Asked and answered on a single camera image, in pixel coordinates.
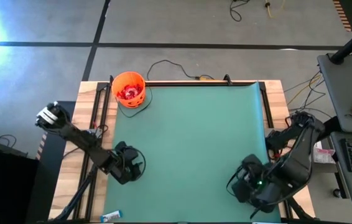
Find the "power cord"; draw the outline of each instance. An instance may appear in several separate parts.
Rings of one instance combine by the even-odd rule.
[[[301,108],[294,108],[294,109],[289,109],[289,111],[295,111],[295,110],[302,110]],[[326,115],[326,116],[328,116],[329,118],[332,118],[332,116],[331,115],[329,115],[329,114],[327,114],[326,112],[323,112],[323,111],[321,111],[321,110],[319,110],[319,109],[315,109],[315,108],[308,108],[308,107],[306,107],[305,108],[305,110],[314,110],[314,111],[318,111],[318,112],[320,112],[320,113],[322,113],[322,114],[324,114],[324,115]]]
[[[147,86],[147,87],[148,87],[148,89],[150,90],[150,93],[151,93],[150,102],[149,102],[147,105],[145,105],[145,107],[143,107],[143,109],[139,110],[138,112],[134,113],[133,115],[126,115],[126,114],[124,113],[124,111],[122,110],[122,106],[119,106],[119,104],[118,104],[118,108],[119,108],[120,112],[121,112],[125,117],[127,117],[127,118],[133,118],[134,116],[138,115],[140,112],[144,111],[148,106],[150,106],[150,104],[151,104],[151,102],[152,102],[152,90],[151,90],[151,87],[149,87],[149,86]]]
[[[214,78],[213,78],[212,76],[210,76],[210,75],[200,75],[200,76],[191,76],[191,75],[188,75],[187,72],[184,70],[184,68],[183,68],[183,66],[182,66],[181,64],[178,64],[178,63],[175,63],[175,62],[171,62],[170,60],[163,59],[163,60],[160,60],[160,61],[158,61],[158,62],[153,63],[153,64],[150,66],[150,69],[149,69],[149,71],[147,72],[147,81],[150,81],[150,76],[149,76],[149,75],[150,75],[150,72],[151,72],[152,68],[153,68],[155,65],[157,65],[157,64],[159,64],[159,63],[162,63],[162,62],[168,62],[168,63],[171,63],[172,65],[179,66],[179,67],[182,69],[184,75],[187,76],[188,78],[191,78],[191,79],[194,79],[194,80],[199,80],[199,79],[201,79],[201,77],[208,77],[208,78],[214,80]]]
[[[299,84],[297,84],[297,85],[294,85],[293,87],[291,87],[291,88],[289,88],[289,89],[287,89],[287,90],[284,90],[284,93],[286,93],[286,92],[288,92],[288,91],[290,91],[290,90],[293,90],[294,88],[297,88],[298,86],[300,86],[300,85],[303,85],[303,84],[305,84],[305,83],[308,83],[308,82],[310,82],[310,81],[312,81],[312,79],[309,79],[309,80],[306,80],[306,81],[304,81],[304,82],[301,82],[301,83],[299,83]]]
[[[294,86],[294,87],[292,87],[292,88],[286,90],[285,92],[287,92],[287,91],[289,91],[289,90],[291,90],[291,89],[293,89],[293,88],[296,88],[296,87],[298,87],[298,86],[300,86],[300,85],[302,85],[302,84],[304,84],[304,83],[309,82],[309,84],[308,84],[307,86],[303,87],[297,94],[295,94],[294,97],[292,97],[292,99],[287,103],[287,105],[289,105],[291,102],[293,102],[293,100],[296,99],[296,97],[298,97],[299,94],[301,94],[301,93],[302,93],[306,88],[308,88],[311,84],[313,84],[313,83],[315,83],[316,81],[318,81],[318,79],[321,78],[321,76],[317,76],[319,73],[320,73],[320,71],[318,71],[318,72],[313,76],[313,78],[309,79],[309,81],[306,81],[306,82],[303,82],[303,83],[299,83],[298,85],[296,85],[296,86]]]
[[[234,2],[237,2],[237,1],[241,1],[242,3],[233,5]],[[242,19],[243,19],[243,17],[240,15],[239,12],[237,12],[237,11],[235,10],[235,8],[247,4],[249,1],[251,1],[251,0],[231,0],[230,7],[229,7],[229,11],[230,11],[230,16],[231,16],[231,18],[232,18],[234,21],[236,21],[236,22],[241,22]]]
[[[104,125],[99,125],[99,126],[96,128],[95,135],[97,134],[97,130],[99,130],[101,127],[103,128],[103,132],[97,137],[96,143],[97,143],[97,141],[99,141],[99,139],[100,139],[101,137],[103,137],[103,134],[104,134],[106,131],[108,131],[108,125],[105,125],[105,124],[104,124]],[[69,154],[75,152],[75,151],[78,150],[78,149],[79,149],[79,147],[76,147],[76,148],[72,149],[71,151],[67,152],[66,154],[64,154],[63,159],[64,159],[66,156],[68,156]]]
[[[10,146],[10,140],[9,140],[7,137],[12,137],[12,138],[14,139],[14,142],[13,142],[13,144],[12,144],[11,146]],[[11,147],[11,148],[13,148],[14,145],[16,144],[16,142],[17,142],[17,138],[14,137],[14,136],[11,135],[11,134],[3,134],[3,135],[0,136],[0,139],[5,139],[5,140],[7,140],[6,146],[7,146],[7,147]]]

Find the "gray floor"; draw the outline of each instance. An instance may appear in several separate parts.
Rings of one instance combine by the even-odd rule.
[[[272,1],[280,6],[281,0]],[[0,41],[91,42],[104,0],[0,1]],[[340,22],[332,0],[287,1],[285,10],[269,19],[263,1],[238,9],[233,21],[229,0],[112,0],[101,42],[202,44],[343,45],[352,37]],[[0,47],[0,135],[17,137],[15,148],[34,157],[42,131],[34,118],[48,102],[76,100],[90,48]],[[134,70],[146,74],[162,59],[181,63],[189,75],[232,79],[280,79],[284,89],[318,72],[316,57],[326,52],[293,50],[115,49],[99,48],[89,80]],[[176,66],[160,64],[151,80],[185,80]],[[285,93],[290,101],[300,90]],[[318,91],[326,91],[324,84]],[[308,91],[289,104],[298,108]],[[310,105],[333,116],[328,96]],[[322,121],[328,118],[311,111]],[[332,174],[315,174],[309,184],[317,216],[352,222],[352,204],[331,196]]]

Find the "black metal frame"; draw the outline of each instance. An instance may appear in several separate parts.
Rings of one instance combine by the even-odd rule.
[[[108,103],[109,103],[109,95],[110,95],[110,91],[111,91],[111,85],[109,83],[97,83],[95,102],[93,103],[93,111],[92,111],[90,125],[89,125],[90,129],[95,128],[95,121],[97,119],[97,112],[98,112],[98,107],[99,107],[99,102],[100,102],[100,94],[103,90],[105,90],[105,94],[104,94],[103,109],[102,109],[101,118],[100,118],[100,126],[105,125],[106,117],[107,117]],[[103,137],[99,138],[100,144],[102,143],[102,140],[103,140]],[[74,213],[72,216],[73,220],[80,220],[80,218],[79,218],[80,209],[81,209],[81,200],[80,199],[83,196],[83,192],[85,191],[87,184],[90,184],[89,192],[88,192],[88,200],[87,200],[87,205],[86,205],[86,211],[85,211],[85,217],[84,217],[84,219],[82,219],[83,221],[90,221],[91,208],[92,208],[92,204],[93,204],[93,197],[95,194],[95,187],[96,187],[97,168],[95,168],[95,167],[92,168],[91,176],[89,175],[89,179],[87,179],[86,173],[88,170],[88,164],[89,164],[89,156],[87,155],[87,153],[85,153],[85,155],[83,156],[81,175],[80,175],[80,179],[79,179],[79,183],[78,183],[78,191],[76,193],[76,194],[79,194],[81,191],[81,194],[79,194],[79,197],[75,199],[77,201],[77,203],[75,205]]]
[[[254,84],[255,82],[232,82],[229,78],[228,75],[225,76],[224,81],[177,81],[177,82],[146,82],[146,86],[149,87],[170,87],[170,86],[249,86]],[[264,104],[264,109],[266,112],[266,118],[267,118],[267,125],[269,128],[274,127],[274,123],[272,120],[271,116],[271,111],[270,111],[270,104],[269,104],[269,99],[267,97],[267,91],[266,91],[266,84],[264,82],[258,82],[259,83],[259,89],[261,91],[261,95],[263,98],[263,104]],[[108,83],[98,83],[97,89],[96,89],[96,96],[95,96],[95,102],[93,104],[93,112],[92,112],[92,117],[91,117],[91,128],[93,128],[93,121],[96,120],[96,113],[97,113],[97,107],[98,107],[98,102],[100,100],[100,91],[105,88],[105,86],[109,86],[109,88],[106,89],[106,97],[109,96],[109,91],[111,89],[111,84],[108,85]],[[101,122],[100,125],[104,124],[105,118],[106,118],[106,110],[108,107],[109,100],[104,99],[104,105],[103,105],[103,112],[102,112],[102,117],[101,117]],[[84,160],[82,163],[82,170],[81,170],[81,178],[80,178],[80,183],[79,186],[83,183],[83,180],[86,177],[86,171],[87,171],[87,166],[88,166],[88,156],[85,154]],[[95,189],[95,182],[96,182],[96,174],[91,180],[91,185],[89,189],[89,194],[88,194],[88,205],[86,206],[86,212],[85,212],[85,221],[90,221],[90,215],[91,215],[91,209],[92,209],[92,204],[93,204],[93,192]],[[284,208],[285,208],[285,214],[287,218],[292,218],[292,209],[289,206],[288,202],[284,202]],[[79,217],[79,210],[80,210],[80,202],[78,203],[78,206],[76,207],[74,211],[74,216],[73,219],[76,220]]]

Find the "black floor stripe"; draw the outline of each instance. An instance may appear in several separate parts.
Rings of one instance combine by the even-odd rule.
[[[169,48],[169,49],[246,49],[246,50],[339,50],[337,45],[261,45],[261,44],[157,44],[157,43],[99,43],[97,47]]]
[[[101,11],[101,15],[100,15],[99,24],[97,25],[95,39],[93,40],[93,43],[97,44],[100,41],[101,33],[102,33],[103,27],[104,27],[104,22],[106,21],[106,15],[107,15],[108,7],[109,7],[109,2],[110,2],[110,0],[106,0],[106,2],[104,3],[103,10]]]
[[[93,46],[90,49],[88,61],[86,62],[85,71],[83,71],[82,81],[89,81],[91,68],[93,66],[93,61],[95,60],[97,47]]]
[[[245,49],[245,50],[339,50],[341,45],[266,44],[167,44],[167,43],[86,43],[86,42],[0,42],[2,47],[102,47],[158,49]]]
[[[91,47],[87,42],[15,42],[0,41],[1,47]]]
[[[109,7],[109,2],[110,2],[110,0],[106,0],[104,2],[103,10],[101,11],[101,15],[100,15],[99,24],[97,25],[95,38],[93,40],[93,46],[90,49],[88,61],[86,62],[86,66],[85,66],[85,71],[83,71],[82,81],[89,80],[91,67],[93,65],[93,61],[95,60],[95,56],[96,56],[96,51],[97,51],[96,45],[100,41],[101,33],[103,31],[104,23],[106,21],[106,15],[107,15],[108,7]]]

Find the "orange bucket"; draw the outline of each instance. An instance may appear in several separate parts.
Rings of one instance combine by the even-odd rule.
[[[130,100],[119,98],[117,94],[122,92],[127,85],[140,85],[142,87],[142,91]],[[146,83],[143,76],[137,72],[123,72],[114,78],[113,85],[111,86],[111,92],[123,106],[127,108],[137,108],[146,98]]]

